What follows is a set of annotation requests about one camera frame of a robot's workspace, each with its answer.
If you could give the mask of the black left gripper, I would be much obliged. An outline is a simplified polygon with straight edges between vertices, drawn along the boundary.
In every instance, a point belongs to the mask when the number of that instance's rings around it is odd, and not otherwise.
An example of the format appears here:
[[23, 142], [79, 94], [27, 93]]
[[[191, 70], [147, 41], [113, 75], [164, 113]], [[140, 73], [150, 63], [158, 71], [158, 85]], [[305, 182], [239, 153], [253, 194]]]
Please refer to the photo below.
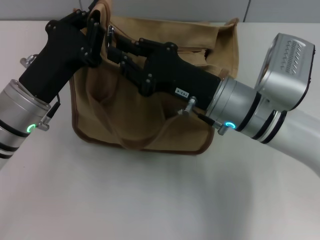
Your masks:
[[[97, 3], [93, 0], [88, 11], [74, 9], [66, 17], [47, 23], [46, 45], [19, 78], [34, 97], [50, 103], [79, 68], [101, 64], [105, 29], [98, 15], [91, 16]], [[85, 26], [84, 36], [81, 29]]]

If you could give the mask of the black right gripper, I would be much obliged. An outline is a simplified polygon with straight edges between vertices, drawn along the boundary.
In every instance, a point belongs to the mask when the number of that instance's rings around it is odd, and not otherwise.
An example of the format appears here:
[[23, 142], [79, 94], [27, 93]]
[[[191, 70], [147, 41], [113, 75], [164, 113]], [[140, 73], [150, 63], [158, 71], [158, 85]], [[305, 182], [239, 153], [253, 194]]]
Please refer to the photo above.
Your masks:
[[[120, 74], [132, 82], [141, 95], [164, 92], [185, 101], [196, 98], [196, 107], [206, 110], [221, 79], [180, 58], [178, 48], [145, 38], [131, 40], [117, 35], [116, 46], [106, 50], [107, 59], [119, 64]], [[127, 55], [146, 57], [143, 69]]]

